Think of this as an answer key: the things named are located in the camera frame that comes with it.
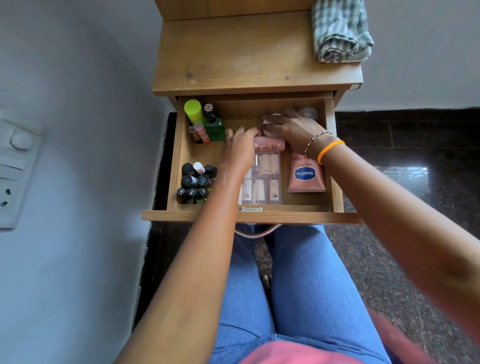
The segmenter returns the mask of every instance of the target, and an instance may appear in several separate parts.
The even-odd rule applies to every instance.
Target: hand
[[[245,131],[243,126],[238,128],[235,134],[231,129],[225,131],[222,162],[238,170],[242,178],[253,165],[255,158],[253,137],[257,135],[262,135],[257,128]]]
[[[300,116],[292,107],[286,108],[284,114],[286,116],[265,115],[264,120],[273,124],[263,124],[262,127],[285,138],[294,152],[303,155],[308,142],[325,129],[315,120]],[[322,149],[335,140],[338,138],[331,134],[320,135],[308,147],[308,157],[317,159]]]

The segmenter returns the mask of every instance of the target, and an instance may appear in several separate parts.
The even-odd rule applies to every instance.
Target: blue jeans
[[[252,226],[237,228],[253,232]],[[367,364],[390,363],[350,275],[323,226],[273,232],[272,311],[258,274],[253,240],[235,234],[210,363],[232,364],[260,345],[286,340],[341,352]]]

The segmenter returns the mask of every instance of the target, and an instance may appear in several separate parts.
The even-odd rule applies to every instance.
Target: vaseline logo
[[[295,178],[297,180],[311,180],[315,178],[315,169],[312,167],[301,167],[295,170]]]

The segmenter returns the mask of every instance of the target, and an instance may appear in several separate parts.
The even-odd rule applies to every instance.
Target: pink shirt
[[[339,352],[326,352],[288,341],[271,341],[252,351],[240,364],[361,364]]]

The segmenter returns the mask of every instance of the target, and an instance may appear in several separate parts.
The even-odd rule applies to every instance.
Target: woman's right hand
[[[265,115],[264,120],[272,124],[263,124],[262,128],[284,138],[294,152],[303,154],[308,142],[318,133],[325,131],[315,120],[299,115],[292,107],[286,108],[284,114],[286,116]],[[322,149],[335,140],[338,138],[334,135],[320,135],[308,147],[307,156],[317,159]]]

